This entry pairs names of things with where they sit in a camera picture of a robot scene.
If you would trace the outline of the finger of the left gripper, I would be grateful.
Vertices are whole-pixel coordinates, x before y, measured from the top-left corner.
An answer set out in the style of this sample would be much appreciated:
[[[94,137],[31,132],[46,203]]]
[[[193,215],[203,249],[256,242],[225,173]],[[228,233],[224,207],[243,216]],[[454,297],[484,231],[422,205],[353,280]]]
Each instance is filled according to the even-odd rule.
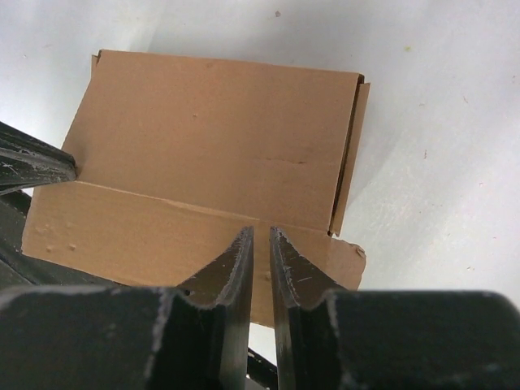
[[[18,191],[76,180],[68,153],[1,122],[1,190]]]

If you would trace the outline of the brown cardboard box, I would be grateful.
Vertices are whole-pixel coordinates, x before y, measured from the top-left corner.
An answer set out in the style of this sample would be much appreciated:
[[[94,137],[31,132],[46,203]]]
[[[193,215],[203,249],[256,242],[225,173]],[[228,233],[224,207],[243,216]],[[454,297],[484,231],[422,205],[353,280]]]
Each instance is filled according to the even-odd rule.
[[[366,256],[340,231],[370,87],[349,71],[101,50],[63,142],[77,179],[34,190],[22,251],[175,286],[251,226],[251,319],[269,327],[276,226],[357,289]]]

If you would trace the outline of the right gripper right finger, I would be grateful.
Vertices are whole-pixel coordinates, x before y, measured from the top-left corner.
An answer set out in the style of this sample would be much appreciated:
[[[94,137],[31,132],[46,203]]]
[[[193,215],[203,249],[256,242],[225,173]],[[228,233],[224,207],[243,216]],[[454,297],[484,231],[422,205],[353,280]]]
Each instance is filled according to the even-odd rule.
[[[281,389],[516,389],[519,312],[479,291],[349,291],[270,231]]]

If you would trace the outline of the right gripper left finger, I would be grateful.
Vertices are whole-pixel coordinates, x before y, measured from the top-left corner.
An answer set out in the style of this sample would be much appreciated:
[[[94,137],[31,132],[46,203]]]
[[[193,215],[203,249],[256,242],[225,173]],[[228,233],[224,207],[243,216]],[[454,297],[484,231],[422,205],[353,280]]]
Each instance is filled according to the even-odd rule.
[[[34,286],[1,294],[4,389],[242,389],[254,230],[175,287]]]

